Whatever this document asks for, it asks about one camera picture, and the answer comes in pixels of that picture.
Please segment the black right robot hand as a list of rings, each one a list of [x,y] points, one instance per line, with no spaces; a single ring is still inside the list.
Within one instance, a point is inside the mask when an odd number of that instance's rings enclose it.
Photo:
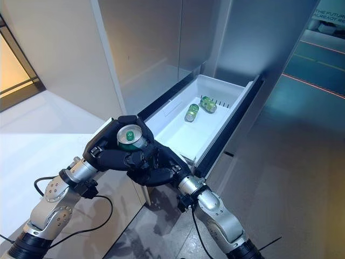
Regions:
[[[191,170],[169,147],[158,141],[141,151],[143,162],[127,171],[127,176],[141,186],[156,187],[172,184],[177,187]]]

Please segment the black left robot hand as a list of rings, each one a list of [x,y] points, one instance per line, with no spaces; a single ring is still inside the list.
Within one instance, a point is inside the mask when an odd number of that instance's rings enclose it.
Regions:
[[[117,133],[127,125],[140,126],[147,144],[135,151],[125,151],[118,145]],[[128,171],[141,168],[155,153],[154,136],[143,120],[135,115],[110,118],[87,143],[83,158],[97,170]]]

